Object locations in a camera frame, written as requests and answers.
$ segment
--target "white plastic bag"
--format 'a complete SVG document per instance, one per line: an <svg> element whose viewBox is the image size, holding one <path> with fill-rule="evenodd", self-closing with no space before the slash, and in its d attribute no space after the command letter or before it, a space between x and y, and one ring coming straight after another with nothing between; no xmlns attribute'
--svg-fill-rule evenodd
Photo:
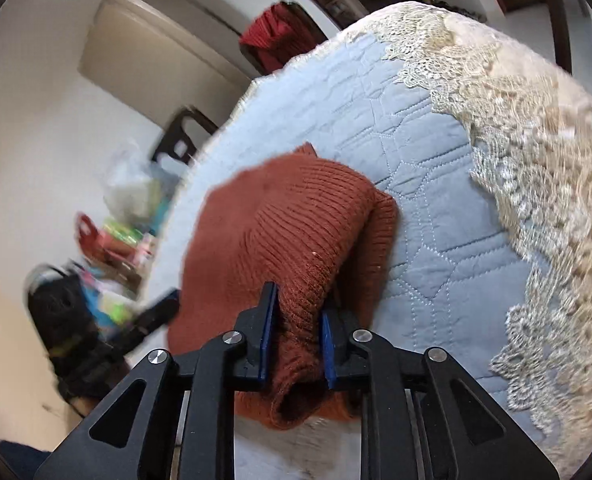
<svg viewBox="0 0 592 480"><path fill-rule="evenodd" d="M130 142L114 155L103 179L103 198L109 212L119 222L146 228L161 197L150 161Z"/></svg>

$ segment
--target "bed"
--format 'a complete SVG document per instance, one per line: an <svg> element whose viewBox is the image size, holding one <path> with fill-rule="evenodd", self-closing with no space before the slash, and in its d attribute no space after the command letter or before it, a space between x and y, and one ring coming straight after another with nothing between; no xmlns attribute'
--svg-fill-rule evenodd
<svg viewBox="0 0 592 480"><path fill-rule="evenodd" d="M572 478L592 452L592 97L458 14L375 12L252 83L188 170L142 302L179 286L212 187L306 141L400 208L372 330L448 350ZM359 477L358 422L235 431L239 479Z"/></svg>

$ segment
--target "black bag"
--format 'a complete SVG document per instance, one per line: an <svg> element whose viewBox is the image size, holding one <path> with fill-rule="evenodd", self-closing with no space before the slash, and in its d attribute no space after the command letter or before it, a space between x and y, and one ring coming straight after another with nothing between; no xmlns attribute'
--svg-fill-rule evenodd
<svg viewBox="0 0 592 480"><path fill-rule="evenodd" d="M41 265L30 273L26 293L27 309L54 373L66 377L99 342L80 277L73 271Z"/></svg>

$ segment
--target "red object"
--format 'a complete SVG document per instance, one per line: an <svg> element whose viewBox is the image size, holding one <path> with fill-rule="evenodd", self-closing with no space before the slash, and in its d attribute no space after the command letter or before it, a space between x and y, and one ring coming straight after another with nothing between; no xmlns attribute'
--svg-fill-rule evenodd
<svg viewBox="0 0 592 480"><path fill-rule="evenodd" d="M239 173L207 197L183 268L181 307L167 335L173 354L231 330L264 282L279 286L270 385L236 394L236 412L270 428L313 413L347 419L330 396L318 314L338 286L340 303L369 326L387 272L398 210L359 173L318 158L310 144Z"/></svg>
<svg viewBox="0 0 592 480"><path fill-rule="evenodd" d="M239 39L252 47L267 73L281 69L298 54L316 48L316 40L305 23L284 3L265 10Z"/></svg>
<svg viewBox="0 0 592 480"><path fill-rule="evenodd" d="M78 213L76 230L80 251L89 260L109 265L122 261L128 263L135 254L133 247L117 240L105 230L99 230L84 213Z"/></svg>

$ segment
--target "orange knit sweater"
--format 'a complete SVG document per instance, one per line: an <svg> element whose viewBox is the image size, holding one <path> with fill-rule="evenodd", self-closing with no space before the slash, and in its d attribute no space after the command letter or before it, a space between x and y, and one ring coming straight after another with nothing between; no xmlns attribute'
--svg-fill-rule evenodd
<svg viewBox="0 0 592 480"><path fill-rule="evenodd" d="M236 394L236 412L287 429L318 412L349 418L326 390L318 314L332 284L369 326L396 225L394 200L359 173L318 158L310 144L239 173L207 197L185 256L174 354L231 330L264 282L279 286L270 384Z"/></svg>

